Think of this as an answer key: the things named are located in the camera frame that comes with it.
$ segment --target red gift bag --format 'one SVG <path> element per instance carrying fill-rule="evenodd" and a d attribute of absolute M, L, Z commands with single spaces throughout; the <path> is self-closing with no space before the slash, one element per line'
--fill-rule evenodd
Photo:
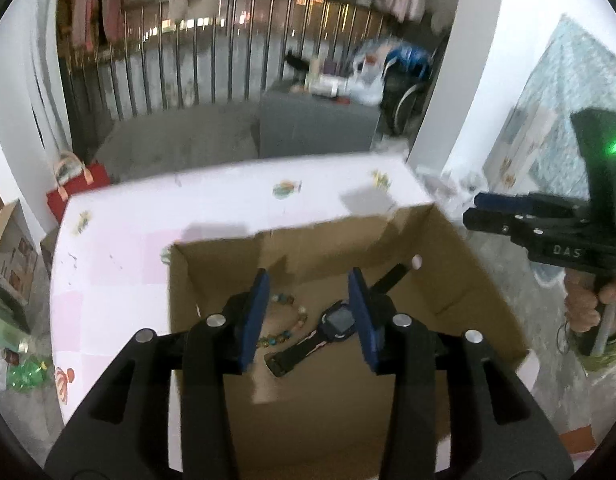
<path fill-rule="evenodd" d="M 59 181 L 57 181 L 57 189 L 46 194 L 48 199 L 48 207 L 59 223 L 61 223 L 62 218 L 64 217 L 68 199 L 72 195 L 76 195 L 84 191 L 90 191 L 92 189 L 98 189 L 99 187 L 106 187 L 110 184 L 110 177 L 106 173 L 106 170 L 102 164 L 95 162 L 94 164 L 86 167 L 86 165 L 79 160 L 77 155 L 71 152 L 62 152 L 62 159 L 54 166 L 55 178 L 57 178 L 61 168 L 63 168 L 69 161 L 75 161 L 80 164 L 82 167 L 82 174 L 73 177 L 63 186 L 61 186 Z"/>

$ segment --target watch face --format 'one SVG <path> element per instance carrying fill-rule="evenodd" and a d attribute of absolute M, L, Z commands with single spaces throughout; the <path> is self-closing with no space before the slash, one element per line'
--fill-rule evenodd
<path fill-rule="evenodd" d="M 338 333 L 343 334 L 355 324 L 355 318 L 352 316 L 352 311 L 342 304 L 337 310 L 328 315 L 326 322 Z"/>

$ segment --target screw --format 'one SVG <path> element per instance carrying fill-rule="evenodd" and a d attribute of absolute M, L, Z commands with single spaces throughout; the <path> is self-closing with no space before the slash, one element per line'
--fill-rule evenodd
<path fill-rule="evenodd" d="M 223 314 L 211 314 L 206 318 L 206 324 L 217 328 L 223 326 L 226 323 L 226 317 Z"/>
<path fill-rule="evenodd" d="M 395 314 L 392 316 L 392 322 L 395 323 L 396 326 L 406 328 L 412 325 L 412 318 L 408 314 Z"/>
<path fill-rule="evenodd" d="M 154 333 L 152 332 L 152 330 L 150 330 L 149 328 L 143 328 L 134 335 L 134 340 L 138 343 L 147 343 L 152 339 L 153 336 Z"/>
<path fill-rule="evenodd" d="M 481 343 L 483 341 L 483 334 L 479 330 L 468 330 L 464 337 L 471 343 Z"/>

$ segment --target red object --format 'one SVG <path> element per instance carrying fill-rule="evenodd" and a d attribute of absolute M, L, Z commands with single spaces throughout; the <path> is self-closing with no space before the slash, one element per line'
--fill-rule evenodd
<path fill-rule="evenodd" d="M 57 221 L 61 223 L 68 199 L 71 196 L 109 185 L 110 177 L 106 173 L 106 169 L 103 164 L 96 162 L 87 166 L 80 176 L 70 179 L 63 186 L 47 193 L 48 207 Z"/>

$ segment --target cardboard box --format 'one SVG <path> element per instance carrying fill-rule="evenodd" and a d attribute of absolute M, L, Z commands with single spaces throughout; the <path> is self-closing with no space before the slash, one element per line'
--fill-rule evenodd
<path fill-rule="evenodd" d="M 25 306 L 30 298 L 37 252 L 12 218 L 18 203 L 15 200 L 4 204 L 0 196 L 0 288 Z"/>
<path fill-rule="evenodd" d="M 480 330 L 516 367 L 527 353 L 520 327 L 478 261 L 434 206 L 404 208 L 391 219 L 346 218 L 252 238 L 204 240 L 173 248 L 170 264 L 172 331 L 187 330 L 248 290 L 256 270 L 271 278 L 271 294 L 290 293 L 308 309 L 305 332 L 319 314 L 347 297 L 347 272 L 360 267 L 368 283 L 399 262 L 422 257 L 390 292 L 395 307 L 430 329 L 460 335 Z M 293 319 L 290 307 L 270 304 L 263 333 Z M 298 341 L 292 338 L 279 349 Z M 240 474 L 248 479 L 369 479 L 379 472 L 394 377 L 377 377 L 357 336 L 311 355 L 283 378 L 259 349 L 244 376 L 226 376 L 230 429 Z M 445 377 L 438 372 L 437 433 L 448 434 Z"/>

